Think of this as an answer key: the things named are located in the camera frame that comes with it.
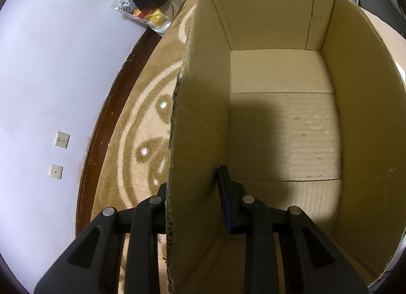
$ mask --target white wall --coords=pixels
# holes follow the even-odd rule
[[[0,252],[30,292],[74,239],[89,138],[145,30],[113,1],[7,0],[0,11]],[[68,149],[54,146],[57,131]]]

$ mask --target beige patterned rug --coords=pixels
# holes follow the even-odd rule
[[[140,74],[114,129],[101,170],[92,219],[105,207],[135,207],[155,195],[169,169],[172,94],[197,0],[187,0]],[[119,293],[123,292],[124,245]],[[158,245],[161,294],[167,293],[166,236]]]

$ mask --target dark wood baseboard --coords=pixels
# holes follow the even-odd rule
[[[76,235],[89,223],[107,147],[131,90],[161,37],[148,28],[118,73],[96,122],[84,161],[76,208]]]

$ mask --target cardboard flap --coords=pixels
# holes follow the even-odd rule
[[[305,49],[313,0],[213,0],[230,48]]]
[[[231,93],[227,166],[236,181],[341,179],[334,95]]]
[[[335,0],[313,0],[313,10],[307,37],[306,49],[320,51],[330,25]]]
[[[235,50],[230,71],[232,93],[334,92],[326,63],[316,51]]]
[[[213,180],[227,155],[229,53],[211,0],[198,0],[172,114],[167,212],[169,277],[175,288],[211,246],[219,227]]]
[[[379,275],[406,219],[406,95],[365,14],[336,0],[322,54],[334,85],[343,194],[333,236]]]

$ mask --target wall plate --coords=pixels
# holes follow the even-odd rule
[[[49,172],[49,177],[60,180],[62,178],[62,170],[63,170],[62,166],[58,166],[57,164],[52,164],[51,170]]]
[[[63,132],[58,132],[55,140],[55,145],[59,146],[60,148],[67,148],[69,142],[70,135],[65,134]]]

